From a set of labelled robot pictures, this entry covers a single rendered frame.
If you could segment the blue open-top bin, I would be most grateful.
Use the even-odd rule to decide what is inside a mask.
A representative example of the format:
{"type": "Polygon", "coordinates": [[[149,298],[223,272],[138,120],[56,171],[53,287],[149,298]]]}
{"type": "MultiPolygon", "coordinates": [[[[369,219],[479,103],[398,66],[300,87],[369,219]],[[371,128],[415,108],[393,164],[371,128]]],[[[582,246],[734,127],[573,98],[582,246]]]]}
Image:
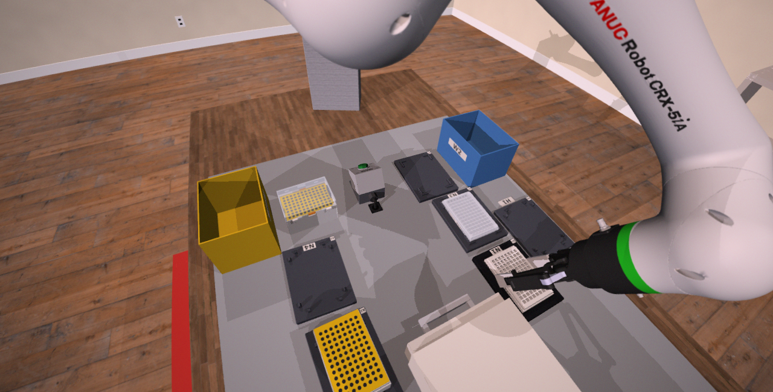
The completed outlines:
{"type": "Polygon", "coordinates": [[[443,118],[437,152],[467,187],[473,188],[505,176],[518,146],[477,109],[443,118]]]}

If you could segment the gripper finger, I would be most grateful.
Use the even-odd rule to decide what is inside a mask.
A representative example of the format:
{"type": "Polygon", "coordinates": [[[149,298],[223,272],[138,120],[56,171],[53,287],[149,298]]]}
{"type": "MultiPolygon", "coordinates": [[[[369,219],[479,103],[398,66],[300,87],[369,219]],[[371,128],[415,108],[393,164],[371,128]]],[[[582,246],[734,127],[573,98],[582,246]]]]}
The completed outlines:
{"type": "Polygon", "coordinates": [[[557,252],[559,252],[560,254],[557,254],[557,252],[553,252],[550,255],[546,254],[546,255],[543,255],[543,256],[529,257],[529,258],[525,258],[525,259],[527,259],[527,261],[529,261],[530,265],[532,265],[533,268],[539,268],[540,266],[544,266],[545,263],[550,262],[550,261],[555,261],[555,260],[559,259],[560,257],[564,257],[564,256],[568,257],[568,254],[569,254],[570,250],[571,250],[571,248],[569,248],[569,249],[559,249],[557,252]]]}
{"type": "Polygon", "coordinates": [[[560,257],[555,261],[547,262],[546,265],[533,270],[518,273],[516,270],[512,270],[508,273],[495,274],[495,279],[498,282],[499,287],[512,287],[513,291],[529,291],[535,289],[552,290],[555,288],[555,285],[553,284],[563,282],[560,281],[560,279],[566,277],[566,274],[564,272],[554,273],[551,266],[561,265],[561,263],[565,262],[568,262],[567,256],[560,257]]]}

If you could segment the yellow open-top bin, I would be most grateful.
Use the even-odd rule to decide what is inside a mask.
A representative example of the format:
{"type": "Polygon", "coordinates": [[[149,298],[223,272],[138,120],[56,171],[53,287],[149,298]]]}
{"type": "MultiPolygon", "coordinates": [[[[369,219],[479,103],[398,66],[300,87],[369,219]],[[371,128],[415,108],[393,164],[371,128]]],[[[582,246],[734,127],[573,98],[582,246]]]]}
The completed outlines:
{"type": "Polygon", "coordinates": [[[281,254],[256,166],[197,182],[197,219],[199,246],[221,274],[281,254]]]}

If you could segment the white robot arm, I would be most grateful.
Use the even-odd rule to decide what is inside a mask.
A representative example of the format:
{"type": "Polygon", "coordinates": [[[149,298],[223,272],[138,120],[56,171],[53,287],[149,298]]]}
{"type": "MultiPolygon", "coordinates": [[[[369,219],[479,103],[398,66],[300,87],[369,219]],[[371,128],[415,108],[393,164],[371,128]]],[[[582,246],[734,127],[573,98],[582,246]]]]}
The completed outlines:
{"type": "MultiPolygon", "coordinates": [[[[324,58],[370,70],[413,53],[452,0],[265,0],[324,58]]],[[[597,219],[590,275],[614,295],[743,301],[773,291],[773,151],[695,0],[535,0],[582,46],[659,158],[659,215],[597,219]]]]}

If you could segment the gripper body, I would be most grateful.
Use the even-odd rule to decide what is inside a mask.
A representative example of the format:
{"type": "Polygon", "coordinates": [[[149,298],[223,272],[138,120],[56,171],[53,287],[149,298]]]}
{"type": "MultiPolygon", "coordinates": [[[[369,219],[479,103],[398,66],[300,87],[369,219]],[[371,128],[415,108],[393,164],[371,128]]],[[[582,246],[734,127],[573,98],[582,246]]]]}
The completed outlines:
{"type": "Polygon", "coordinates": [[[588,271],[587,263],[585,260],[585,246],[587,240],[580,240],[576,242],[569,251],[568,262],[561,263],[561,265],[553,265],[553,272],[564,272],[566,277],[562,277],[560,281],[569,281],[574,279],[579,284],[591,289],[601,289],[597,286],[594,279],[591,277],[588,271]]]}

